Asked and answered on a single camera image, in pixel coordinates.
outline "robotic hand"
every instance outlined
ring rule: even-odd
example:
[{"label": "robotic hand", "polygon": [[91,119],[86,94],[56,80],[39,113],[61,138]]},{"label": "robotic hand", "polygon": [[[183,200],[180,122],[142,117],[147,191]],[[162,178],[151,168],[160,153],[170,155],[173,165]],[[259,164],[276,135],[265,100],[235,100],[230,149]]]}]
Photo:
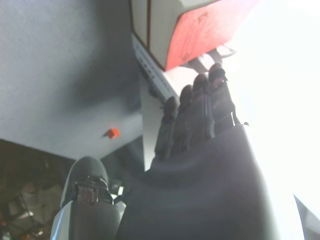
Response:
[{"label": "robotic hand", "polygon": [[125,197],[121,224],[102,163],[78,160],[51,239],[302,240],[294,196],[275,207],[227,82],[216,63],[167,100],[151,168]]}]

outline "gray surface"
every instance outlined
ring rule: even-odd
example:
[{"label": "gray surface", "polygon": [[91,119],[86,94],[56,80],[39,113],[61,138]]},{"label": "gray surface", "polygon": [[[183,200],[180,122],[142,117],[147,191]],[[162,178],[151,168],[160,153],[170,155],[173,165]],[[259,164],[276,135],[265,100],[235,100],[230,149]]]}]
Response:
[{"label": "gray surface", "polygon": [[0,29],[0,139],[78,159],[142,134],[127,1],[3,0]]}]

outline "back of robotic hand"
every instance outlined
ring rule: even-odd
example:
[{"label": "back of robotic hand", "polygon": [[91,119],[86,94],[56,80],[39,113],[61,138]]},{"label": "back of robotic hand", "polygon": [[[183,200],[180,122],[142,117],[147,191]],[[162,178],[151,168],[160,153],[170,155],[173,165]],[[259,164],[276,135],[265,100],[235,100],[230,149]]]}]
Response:
[{"label": "back of robotic hand", "polygon": [[269,185],[248,128],[219,63],[169,98],[116,239],[303,240],[294,196]]}]

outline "red panel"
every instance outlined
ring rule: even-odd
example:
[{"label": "red panel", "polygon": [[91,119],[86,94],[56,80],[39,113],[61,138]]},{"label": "red panel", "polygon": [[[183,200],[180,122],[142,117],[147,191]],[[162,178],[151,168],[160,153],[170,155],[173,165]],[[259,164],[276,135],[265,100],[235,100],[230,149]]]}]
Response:
[{"label": "red panel", "polygon": [[259,0],[220,0],[180,16],[171,38],[165,71],[230,41]]}]

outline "gray panel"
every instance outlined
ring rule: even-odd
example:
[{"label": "gray panel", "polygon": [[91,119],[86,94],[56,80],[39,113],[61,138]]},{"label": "gray panel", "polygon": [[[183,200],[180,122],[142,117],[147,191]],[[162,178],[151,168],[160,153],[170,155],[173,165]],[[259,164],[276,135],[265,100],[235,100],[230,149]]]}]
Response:
[{"label": "gray panel", "polygon": [[142,134],[127,1],[1,1],[0,29],[0,138],[78,159]]}]

